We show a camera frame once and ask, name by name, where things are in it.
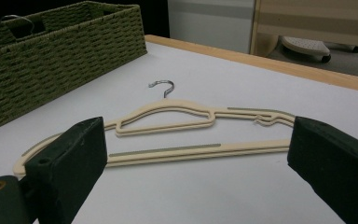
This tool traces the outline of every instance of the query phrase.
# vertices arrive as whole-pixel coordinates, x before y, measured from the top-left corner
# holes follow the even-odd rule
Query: green woven basket
[[[144,54],[136,5],[86,1],[0,21],[0,126]]]

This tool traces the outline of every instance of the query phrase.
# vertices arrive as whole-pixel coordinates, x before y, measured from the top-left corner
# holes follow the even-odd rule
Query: hanger
[[[177,131],[185,129],[205,128],[214,124],[216,118],[231,119],[250,119],[255,123],[263,126],[270,126],[280,123],[293,127],[295,116],[286,112],[270,109],[253,109],[253,108],[219,108],[199,105],[194,102],[185,100],[167,99],[167,95],[173,91],[174,84],[169,80],[156,81],[149,84],[152,88],[161,83],[171,85],[164,92],[164,99],[155,103],[145,105],[133,111],[128,116],[121,119],[108,121],[104,124],[106,131],[115,129],[117,136],[136,135],[145,133],[159,133],[167,131]],[[198,121],[174,123],[170,125],[146,126],[140,128],[124,128],[125,125],[135,122],[140,118],[148,115],[164,112],[177,111],[186,112],[196,116],[203,116],[206,119]],[[14,175],[21,177],[25,175],[24,163],[30,160],[40,150],[43,150],[48,144],[58,138],[61,134],[57,133],[51,137],[39,142],[29,150],[24,152],[16,161],[13,167]],[[255,153],[282,152],[289,149],[290,139],[261,141],[251,143],[236,144],[211,144],[191,147],[172,147],[152,150],[132,151],[124,153],[114,153],[108,156],[106,167],[122,166],[131,164],[161,162],[161,161],[182,161],[212,157],[235,156]]]

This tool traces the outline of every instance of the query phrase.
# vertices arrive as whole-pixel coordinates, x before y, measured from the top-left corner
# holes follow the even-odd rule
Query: basket rim
[[[33,44],[35,42],[39,42],[39,40],[41,40],[41,39],[49,39],[51,37],[61,35],[62,33],[65,33],[67,31],[73,31],[73,30],[76,30],[77,28],[83,28],[85,26],[95,24],[95,23],[98,23],[98,22],[101,22],[101,21],[110,20],[110,19],[113,19],[114,17],[116,17],[117,15],[120,15],[120,14],[126,13],[128,11],[131,11],[132,9],[140,8],[139,5],[135,5],[135,4],[122,5],[122,4],[107,4],[107,3],[100,3],[100,2],[93,2],[93,1],[82,1],[82,2],[75,3],[75,4],[67,5],[67,6],[64,6],[64,7],[56,7],[56,8],[53,8],[53,9],[37,12],[37,13],[26,15],[26,16],[23,16],[23,17],[28,18],[28,17],[42,16],[43,14],[45,14],[47,12],[57,11],[57,10],[61,10],[63,8],[73,7],[73,6],[76,6],[76,5],[84,5],[84,4],[95,4],[95,5],[100,5],[100,6],[116,6],[116,7],[123,7],[123,9],[118,11],[118,12],[112,13],[112,14],[103,15],[103,16],[101,16],[99,18],[95,18],[95,19],[92,19],[92,20],[89,20],[89,21],[83,21],[83,22],[81,22],[79,24],[67,26],[67,27],[61,28],[61,29],[56,30],[56,31],[48,32],[46,34],[42,34],[42,35],[35,34],[36,36],[34,38],[30,38],[30,39],[22,40],[22,41],[19,41],[19,42],[16,42],[16,43],[11,43],[11,44],[5,45],[3,47],[0,47],[0,55],[2,53],[7,53],[8,49],[10,51],[12,51],[13,49],[19,48],[21,46],[26,46],[26,45]],[[10,21],[3,21],[3,23],[11,22],[11,21],[14,21],[14,20],[20,20],[20,19],[13,19],[13,20],[10,20]]]

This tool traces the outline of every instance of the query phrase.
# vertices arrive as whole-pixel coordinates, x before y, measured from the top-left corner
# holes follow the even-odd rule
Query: white tabletop
[[[145,56],[0,127],[0,175],[32,145],[75,123],[119,119],[168,96],[207,106],[277,109],[358,138],[358,91],[147,43]],[[167,112],[134,125],[194,119]],[[220,119],[191,131],[116,137],[108,153],[290,138],[283,125]],[[106,168],[74,223],[343,223],[295,171],[287,153]]]

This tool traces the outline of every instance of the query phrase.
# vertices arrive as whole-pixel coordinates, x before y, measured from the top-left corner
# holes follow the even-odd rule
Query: silver hook
[[[5,19],[10,19],[10,18],[23,19],[23,20],[25,20],[25,21],[28,21],[28,22],[31,23],[31,25],[32,25],[30,33],[31,33],[31,35],[34,34],[34,23],[33,23],[31,20],[29,20],[29,19],[27,19],[27,18],[25,18],[25,17],[22,17],[22,16],[6,15],[6,16],[3,16],[3,17],[1,18],[0,23],[1,23],[3,20],[5,20]]]
[[[175,85],[173,84],[173,82],[171,82],[169,80],[155,81],[155,82],[149,84],[149,88],[152,88],[152,87],[154,87],[154,86],[156,86],[158,84],[161,84],[161,83],[168,83],[168,84],[172,85],[169,89],[167,89],[164,92],[164,98],[167,98],[167,95],[170,94],[173,91],[173,89],[175,88]]]

